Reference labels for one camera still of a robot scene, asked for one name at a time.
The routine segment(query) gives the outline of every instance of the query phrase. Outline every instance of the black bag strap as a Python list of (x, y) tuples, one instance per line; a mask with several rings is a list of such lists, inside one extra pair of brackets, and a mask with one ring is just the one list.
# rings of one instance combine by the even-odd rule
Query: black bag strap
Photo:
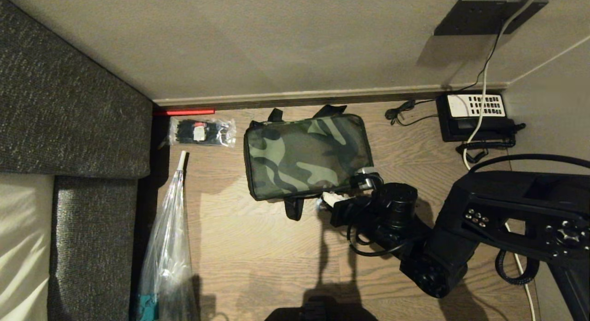
[(280, 109), (272, 109), (272, 113), (268, 115), (268, 121), (271, 123), (277, 123), (283, 121), (283, 111)]
[(253, 120), (253, 121), (250, 122), (250, 126), (249, 127), (255, 127), (255, 126), (260, 126), (260, 125), (262, 125), (262, 123)]
[(303, 197), (286, 197), (285, 212), (290, 220), (301, 220), (301, 214), (303, 214)]
[(344, 113), (345, 110), (346, 110), (346, 105), (334, 107), (333, 105), (326, 104), (313, 117), (315, 119), (318, 117), (331, 117), (334, 115), (340, 115), (340, 114)]

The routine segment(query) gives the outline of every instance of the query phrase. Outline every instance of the black cable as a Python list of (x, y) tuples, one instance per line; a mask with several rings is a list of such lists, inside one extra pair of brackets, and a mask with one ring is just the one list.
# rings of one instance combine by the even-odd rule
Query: black cable
[(367, 246), (367, 245), (371, 245), (373, 243), (372, 240), (368, 240), (368, 241), (364, 241), (363, 239), (360, 238), (360, 232), (357, 232), (356, 235), (354, 235), (354, 241), (356, 241), (357, 244), (359, 245), (363, 245), (363, 246)]
[(404, 241), (402, 241), (402, 243), (400, 243), (400, 245), (390, 248), (389, 250), (383, 250), (383, 251), (378, 251), (378, 252), (363, 252), (363, 251), (357, 249), (354, 246), (354, 243), (352, 243), (352, 239), (350, 237), (351, 233), (352, 233), (352, 225), (353, 225), (352, 223), (349, 224), (348, 228), (346, 229), (346, 239), (348, 240), (348, 245), (350, 246), (350, 249), (352, 249), (356, 254), (358, 254), (360, 256), (385, 256), (387, 254), (390, 254), (392, 252), (399, 250), (400, 248), (404, 247), (407, 244), (424, 239), (424, 237), (422, 237), (422, 236), (413, 237), (410, 239), (405, 239)]
[(520, 154), (520, 155), (506, 155), (496, 157), (495, 159), (491, 159), (475, 165), (469, 170), (469, 173), (473, 173), (477, 171), (479, 168), (484, 166), (492, 165), (494, 163), (504, 162), (504, 161), (517, 161), (517, 160), (542, 160), (542, 161), (556, 161), (562, 163), (569, 163), (571, 165), (577, 165), (582, 167), (590, 168), (590, 161), (577, 159), (575, 157), (563, 156), (563, 155), (548, 155), (548, 154)]
[(400, 125), (402, 125), (402, 126), (410, 126), (410, 125), (412, 125), (412, 124), (415, 124), (415, 123), (417, 123), (417, 122), (419, 122), (419, 121), (421, 121), (421, 120), (424, 120), (424, 119), (430, 119), (430, 118), (432, 118), (432, 117), (438, 117), (438, 114), (435, 114), (435, 115), (430, 115), (430, 116), (426, 116), (426, 117), (422, 117), (421, 119), (416, 119), (415, 121), (413, 121), (413, 122), (411, 122), (411, 123), (407, 123), (407, 124), (405, 124), (405, 123), (402, 123), (402, 121), (401, 121), (400, 119), (396, 119), (396, 121), (398, 122), (398, 124), (400, 124)]
[(514, 138), (514, 134), (510, 136), (508, 141), (502, 140), (501, 142), (486, 142), (485, 140), (482, 142), (471, 142), (471, 143), (464, 143), (455, 148), (455, 151), (459, 153), (459, 155), (463, 156), (463, 150), (472, 150), (472, 149), (483, 149), (475, 156), (471, 156), (469, 153), (466, 154), (466, 159), (469, 163), (473, 165), (481, 161), (482, 158), (486, 157), (489, 153), (490, 148), (494, 149), (505, 149), (505, 148), (512, 148), (516, 146), (516, 139)]
[(500, 24), (500, 29), (498, 29), (498, 34), (496, 35), (496, 40), (494, 41), (494, 46), (491, 48), (490, 56), (485, 60), (485, 63), (483, 65), (483, 69), (481, 69), (481, 71), (478, 73), (478, 77), (477, 77), (476, 81), (474, 83), (472, 83), (471, 85), (468, 85), (468, 86), (463, 87), (461, 89), (453, 90), (453, 91), (449, 92), (448, 94), (456, 94), (458, 92), (462, 92), (462, 91), (466, 90), (467, 88), (471, 88), (471, 87), (478, 84), (479, 77), (481, 76), (481, 74), (485, 70), (485, 65), (487, 65), (487, 63), (489, 63), (491, 57), (494, 55), (494, 52), (496, 52), (496, 46), (498, 45), (498, 41), (500, 40), (500, 31), (502, 31), (503, 26), (504, 26), (504, 23)]
[(437, 117), (438, 115), (430, 115), (430, 116), (422, 117), (421, 119), (415, 120), (415, 121), (408, 123), (408, 124), (402, 123), (402, 121), (400, 121), (400, 119), (398, 118), (398, 115), (400, 115), (400, 113), (402, 113), (403, 111), (409, 111), (411, 109), (414, 109), (416, 107), (416, 105), (418, 105), (418, 104), (428, 103), (428, 102), (432, 102), (432, 101), (436, 101), (436, 99), (424, 100), (424, 101), (420, 101), (420, 102), (416, 102), (416, 100), (405, 101), (404, 104), (400, 105), (399, 107), (385, 111), (385, 117), (386, 117), (386, 119), (390, 119), (391, 125), (394, 125), (395, 122), (398, 122), (398, 124), (400, 124), (402, 126), (410, 126), (410, 125), (415, 124), (423, 119), (429, 119), (430, 117)]
[(539, 260), (531, 259), (529, 257), (526, 258), (526, 269), (523, 271), (522, 275), (519, 277), (508, 277), (506, 275), (506, 271), (504, 271), (504, 257), (506, 256), (506, 251), (500, 250), (498, 256), (496, 256), (496, 271), (498, 275), (507, 281), (511, 285), (525, 285), (537, 276), (537, 272), (539, 271)]

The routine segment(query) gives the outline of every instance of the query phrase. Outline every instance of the wooden floor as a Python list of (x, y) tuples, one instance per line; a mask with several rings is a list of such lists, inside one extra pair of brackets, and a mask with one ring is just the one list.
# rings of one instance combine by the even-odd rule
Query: wooden floor
[[(417, 214), (431, 226), (451, 185), (466, 169), (454, 150), (457, 144), (441, 140), (437, 119), (410, 127), (389, 125), (385, 110), (400, 104), (352, 104), (346, 112), (365, 121), (375, 166), (385, 182), (418, 189)], [(283, 108), (283, 119), (307, 119), (319, 108)], [(316, 200), (306, 201), (299, 222), (287, 219), (282, 203), (255, 201), (248, 193), (242, 138), (251, 120), (264, 121), (270, 111), (240, 109), (200, 116), (236, 120), (235, 148), (171, 147), (170, 178), (180, 151), (190, 153), (186, 206), (202, 321), (264, 320), (275, 309), (297, 308), (304, 296), (316, 294), (329, 294), (340, 303), (362, 300), (382, 321), (531, 319), (523, 287), (509, 285), (496, 274), (496, 248), (481, 245), (463, 283), (437, 300), (399, 271), (397, 259), (352, 254), (343, 232), (329, 225), (329, 214), (317, 210)], [(430, 102), (405, 113), (405, 119), (432, 113), (436, 108)], [(492, 168), (510, 169), (508, 163)], [(160, 200), (167, 188), (168, 183), (161, 187)], [(512, 257), (506, 258), (506, 269), (516, 275)], [(531, 289), (537, 306), (535, 286)]]

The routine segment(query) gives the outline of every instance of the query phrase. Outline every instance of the wall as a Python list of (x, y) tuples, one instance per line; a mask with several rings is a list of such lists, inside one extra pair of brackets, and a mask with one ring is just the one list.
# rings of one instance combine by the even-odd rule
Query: wall
[[(506, 111), (527, 123), (518, 133), (512, 154), (546, 153), (590, 159), (590, 40), (586, 40), (536, 71), (514, 82), (504, 92)], [(531, 172), (590, 174), (590, 170), (562, 163), (513, 161), (512, 169)], [(542, 262), (535, 279), (543, 320), (571, 320), (567, 306)]]
[[(13, 1), (152, 99), (464, 85), (493, 41), (431, 36), (457, 0)], [(590, 34), (590, 0), (549, 1), (504, 37), (492, 83), (505, 86)]]

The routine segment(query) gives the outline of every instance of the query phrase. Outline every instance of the teal object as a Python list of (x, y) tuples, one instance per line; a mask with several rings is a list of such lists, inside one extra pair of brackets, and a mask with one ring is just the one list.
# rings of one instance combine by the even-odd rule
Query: teal object
[(158, 302), (155, 294), (139, 296), (139, 321), (158, 321)]

